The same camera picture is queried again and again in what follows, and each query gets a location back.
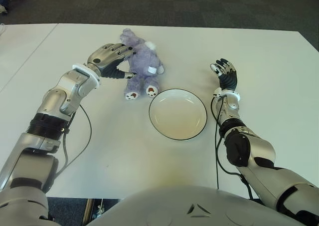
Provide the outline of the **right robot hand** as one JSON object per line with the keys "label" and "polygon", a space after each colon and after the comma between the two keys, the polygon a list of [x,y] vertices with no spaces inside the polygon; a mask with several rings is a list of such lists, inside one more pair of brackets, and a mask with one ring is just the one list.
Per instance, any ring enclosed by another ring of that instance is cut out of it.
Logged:
{"label": "right robot hand", "polygon": [[235,91],[237,87],[237,72],[234,65],[221,58],[210,65],[211,70],[218,76],[219,85],[222,90]]}

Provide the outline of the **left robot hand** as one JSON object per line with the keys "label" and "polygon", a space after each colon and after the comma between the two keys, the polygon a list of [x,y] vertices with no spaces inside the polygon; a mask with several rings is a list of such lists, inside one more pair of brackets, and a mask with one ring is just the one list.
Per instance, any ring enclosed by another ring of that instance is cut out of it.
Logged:
{"label": "left robot hand", "polygon": [[131,79],[135,72],[125,72],[119,64],[128,60],[135,52],[130,46],[122,43],[105,44],[94,51],[88,58],[86,66],[95,71],[99,77],[112,79]]}

